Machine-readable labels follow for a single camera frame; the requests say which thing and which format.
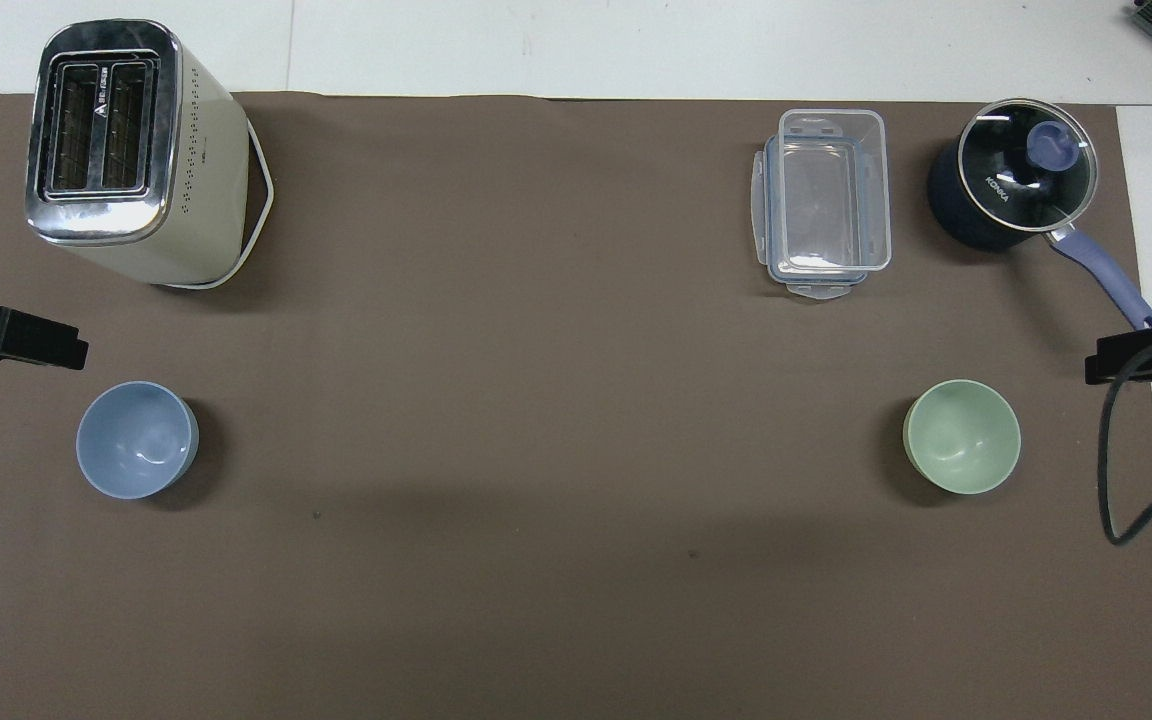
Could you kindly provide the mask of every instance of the lid knob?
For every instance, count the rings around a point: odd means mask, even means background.
[[[1025,159],[1036,168],[1060,173],[1078,162],[1081,147],[1078,138],[1069,126],[1059,120],[1044,120],[1029,131],[1025,141]]]

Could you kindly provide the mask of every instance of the blue handle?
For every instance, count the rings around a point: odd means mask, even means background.
[[[1152,328],[1152,306],[1140,297],[1140,291],[1123,268],[1111,258],[1111,255],[1097,245],[1097,242],[1083,232],[1076,232],[1074,225],[1056,228],[1047,233],[1052,250],[1060,252],[1070,260],[1078,263],[1092,273],[1102,289],[1119,306],[1120,313],[1138,331]]]

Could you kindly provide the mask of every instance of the black cable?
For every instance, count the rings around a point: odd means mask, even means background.
[[[1134,520],[1120,536],[1114,532],[1114,518],[1111,516],[1111,418],[1114,416],[1114,401],[1124,384],[1149,361],[1152,361],[1152,344],[1135,354],[1123,369],[1119,370],[1114,382],[1111,382],[1111,388],[1105,393],[1105,406],[1101,409],[1101,432],[1097,441],[1096,457],[1096,493],[1101,506],[1101,529],[1112,544],[1130,541],[1152,520],[1152,502],[1149,502],[1146,509],[1142,510],[1137,520]]]

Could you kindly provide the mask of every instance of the toaster slot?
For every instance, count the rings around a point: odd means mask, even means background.
[[[109,119],[105,124],[105,165],[101,188],[137,190],[143,184],[147,150],[150,67],[114,65],[109,73]]]
[[[51,159],[52,190],[88,187],[92,145],[92,108],[100,85],[96,65],[65,65],[60,70],[55,154]]]

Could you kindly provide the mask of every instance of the toaster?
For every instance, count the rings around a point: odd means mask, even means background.
[[[214,287],[247,259],[273,200],[270,184],[244,249],[250,128],[168,28],[131,18],[66,26],[38,63],[29,227],[137,281]]]

